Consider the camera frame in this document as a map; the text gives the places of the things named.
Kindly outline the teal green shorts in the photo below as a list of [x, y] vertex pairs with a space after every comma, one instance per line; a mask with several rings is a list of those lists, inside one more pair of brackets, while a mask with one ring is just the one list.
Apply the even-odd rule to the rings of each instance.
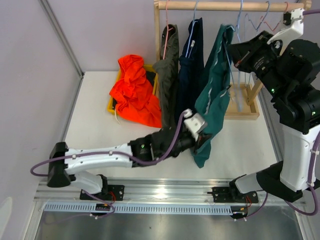
[[234, 27], [232, 25], [222, 24], [220, 26], [200, 78], [203, 89], [195, 102], [195, 109], [205, 120], [207, 126], [201, 135], [204, 137], [204, 142], [192, 154], [195, 164], [200, 169], [210, 158], [211, 141], [223, 128], [230, 102], [231, 70], [227, 47], [232, 43], [233, 36]]

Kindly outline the blue hanger with teal shorts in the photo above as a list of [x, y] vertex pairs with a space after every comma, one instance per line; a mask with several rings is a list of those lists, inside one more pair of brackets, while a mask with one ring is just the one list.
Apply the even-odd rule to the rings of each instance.
[[[238, 11], [235, 27], [230, 26], [230, 28], [233, 30], [233, 32], [236, 33], [236, 37], [237, 37], [239, 43], [241, 42], [239, 30], [240, 30], [240, 18], [241, 18], [241, 14], [242, 14], [242, 10], [243, 10], [243, 4], [244, 4], [244, 1], [240, 0], [240, 8]], [[243, 109], [243, 104], [241, 102], [242, 92], [240, 89], [240, 76], [241, 76], [241, 74], [240, 74], [240, 71], [238, 71], [237, 82], [235, 82], [230, 58], [228, 59], [228, 65], [229, 65], [229, 70], [230, 70], [230, 77], [231, 77], [231, 82], [232, 82], [232, 87], [233, 87], [233, 92], [234, 92], [234, 97], [235, 97], [236, 108], [237, 108], [237, 111], [239, 113], [241, 113], [242, 109]]]

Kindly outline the navy blue shorts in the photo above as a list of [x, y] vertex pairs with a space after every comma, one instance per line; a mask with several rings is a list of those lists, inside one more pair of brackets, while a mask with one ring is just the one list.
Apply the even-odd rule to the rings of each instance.
[[195, 103], [201, 93], [200, 78], [204, 70], [203, 19], [190, 22], [188, 38], [179, 57], [178, 92], [174, 117], [178, 121], [186, 109], [195, 109]]

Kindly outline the orange shorts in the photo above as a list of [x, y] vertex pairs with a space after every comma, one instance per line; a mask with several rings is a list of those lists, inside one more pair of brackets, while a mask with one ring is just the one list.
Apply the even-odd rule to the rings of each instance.
[[144, 59], [129, 54], [118, 59], [121, 71], [119, 80], [109, 95], [116, 100], [117, 115], [153, 128], [162, 127], [162, 112], [159, 99], [153, 94], [154, 87], [148, 81]]

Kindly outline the black shorts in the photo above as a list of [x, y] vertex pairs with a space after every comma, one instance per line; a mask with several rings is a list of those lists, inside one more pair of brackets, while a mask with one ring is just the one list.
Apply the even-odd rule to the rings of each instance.
[[145, 76], [148, 82], [154, 88], [156, 86], [157, 74], [153, 71], [146, 71]]

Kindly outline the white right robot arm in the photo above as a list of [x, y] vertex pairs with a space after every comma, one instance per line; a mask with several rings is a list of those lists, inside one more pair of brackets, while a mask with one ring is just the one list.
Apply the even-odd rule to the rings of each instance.
[[240, 176], [229, 185], [228, 196], [239, 202], [253, 191], [265, 191], [295, 202], [304, 190], [319, 187], [314, 166], [320, 141], [320, 92], [312, 86], [320, 71], [320, 49], [311, 41], [281, 40], [261, 32], [253, 39], [228, 46], [234, 66], [254, 73], [271, 94], [284, 139], [283, 160], [255, 173]]

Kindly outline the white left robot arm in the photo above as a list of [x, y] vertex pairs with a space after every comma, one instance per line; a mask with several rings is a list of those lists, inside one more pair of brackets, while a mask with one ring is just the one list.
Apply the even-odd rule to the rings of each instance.
[[157, 132], [131, 140], [118, 146], [98, 149], [72, 149], [65, 142], [58, 142], [50, 153], [47, 186], [63, 188], [73, 186], [103, 200], [108, 196], [108, 180], [89, 170], [120, 167], [138, 168], [155, 165], [157, 160], [176, 158], [185, 150], [197, 150], [210, 138], [200, 133], [194, 138], [189, 130], [175, 136], [175, 129], [162, 128]]

